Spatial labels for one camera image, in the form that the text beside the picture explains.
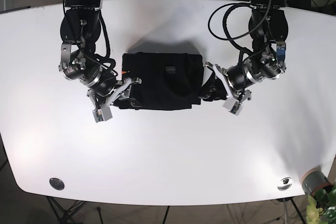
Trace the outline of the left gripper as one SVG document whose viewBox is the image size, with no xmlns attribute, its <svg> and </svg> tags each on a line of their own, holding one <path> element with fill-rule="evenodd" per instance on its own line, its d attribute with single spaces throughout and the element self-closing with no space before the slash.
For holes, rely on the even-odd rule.
<svg viewBox="0 0 336 224">
<path fill-rule="evenodd" d="M 260 83 L 264 79 L 275 80 L 286 71 L 286 46 L 267 46 L 263 51 L 255 52 L 243 60 L 243 63 L 230 67 L 228 82 L 234 89 L 225 89 L 222 81 L 214 72 L 214 65 L 205 63 L 212 73 L 202 85 L 198 97 L 206 102 L 225 100 L 223 108 L 233 115 L 239 115 L 243 102 L 251 100 L 252 92 L 245 88 Z"/>
</svg>

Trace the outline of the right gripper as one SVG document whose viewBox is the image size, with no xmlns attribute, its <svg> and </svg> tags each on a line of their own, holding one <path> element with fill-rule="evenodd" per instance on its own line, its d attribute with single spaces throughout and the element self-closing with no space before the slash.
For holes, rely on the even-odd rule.
<svg viewBox="0 0 336 224">
<path fill-rule="evenodd" d="M 67 80 L 79 80 L 93 91 L 87 92 L 87 97 L 94 105 L 92 113 L 96 123 L 111 119 L 110 106 L 119 107 L 120 102 L 130 100 L 132 86 L 142 83 L 141 78 L 126 77 L 109 95 L 117 84 L 115 74 L 85 57 L 80 50 L 71 52 L 70 43 L 61 45 L 59 71 Z"/>
</svg>

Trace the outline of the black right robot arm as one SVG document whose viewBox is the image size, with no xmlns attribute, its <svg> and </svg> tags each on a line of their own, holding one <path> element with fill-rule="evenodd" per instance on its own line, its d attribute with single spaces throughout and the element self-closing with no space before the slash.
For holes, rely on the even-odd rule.
<svg viewBox="0 0 336 224">
<path fill-rule="evenodd" d="M 88 88 L 96 122 L 112 118 L 110 107 L 130 98 L 131 88 L 140 78 L 118 80 L 116 61 L 102 15 L 103 0 L 62 0 L 59 71 L 67 80 L 79 80 Z"/>
</svg>

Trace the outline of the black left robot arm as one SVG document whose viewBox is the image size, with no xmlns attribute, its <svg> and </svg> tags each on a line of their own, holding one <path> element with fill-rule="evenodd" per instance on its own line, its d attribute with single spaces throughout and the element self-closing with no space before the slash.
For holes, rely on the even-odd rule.
<svg viewBox="0 0 336 224">
<path fill-rule="evenodd" d="M 288 22 L 283 8 L 286 0 L 250 0 L 249 3 L 226 4 L 222 20 L 225 37 L 239 51 L 238 63 L 228 69 L 206 62 L 212 74 L 201 88 L 199 98 L 203 101 L 223 100 L 223 107 L 238 115 L 246 100 L 251 99 L 248 87 L 265 79 L 278 79 L 286 71 L 286 39 Z M 229 15 L 240 7 L 251 9 L 248 32 L 252 38 L 252 49 L 240 46 L 229 33 Z"/>
</svg>

